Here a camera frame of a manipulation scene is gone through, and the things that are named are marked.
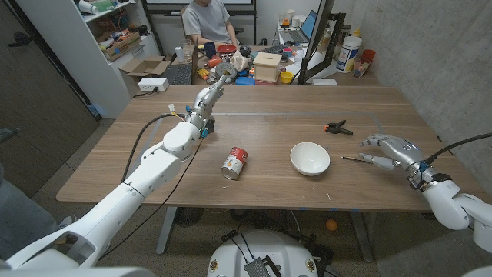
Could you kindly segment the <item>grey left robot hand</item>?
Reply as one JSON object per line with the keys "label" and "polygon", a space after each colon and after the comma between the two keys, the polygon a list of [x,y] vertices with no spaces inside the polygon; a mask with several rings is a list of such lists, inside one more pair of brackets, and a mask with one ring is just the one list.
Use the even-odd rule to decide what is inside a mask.
{"label": "grey left robot hand", "polygon": [[186,115],[185,120],[202,132],[211,117],[214,104],[223,95],[223,86],[230,82],[231,80],[226,75],[222,75],[216,83],[203,88],[198,93],[191,107],[191,111]]}

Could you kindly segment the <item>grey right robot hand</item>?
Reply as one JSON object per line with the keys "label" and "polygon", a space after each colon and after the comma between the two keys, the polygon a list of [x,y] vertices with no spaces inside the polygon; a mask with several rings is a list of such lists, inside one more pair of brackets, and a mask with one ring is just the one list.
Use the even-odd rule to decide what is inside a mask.
{"label": "grey right robot hand", "polygon": [[373,134],[363,140],[359,146],[375,145],[381,148],[387,157],[360,153],[359,156],[380,169],[394,170],[402,168],[409,171],[407,179],[413,189],[421,189],[434,181],[437,171],[425,162],[423,152],[405,138],[385,134]]}

